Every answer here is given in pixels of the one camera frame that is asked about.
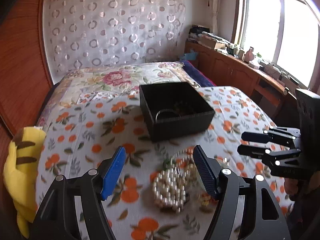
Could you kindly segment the person's right hand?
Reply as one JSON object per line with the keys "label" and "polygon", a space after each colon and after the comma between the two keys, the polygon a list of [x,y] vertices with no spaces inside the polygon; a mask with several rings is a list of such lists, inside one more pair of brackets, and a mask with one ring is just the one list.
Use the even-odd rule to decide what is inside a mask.
{"label": "person's right hand", "polygon": [[285,178],[284,189],[286,194],[289,195],[289,199],[291,201],[295,202],[301,200],[303,185],[303,180]]}

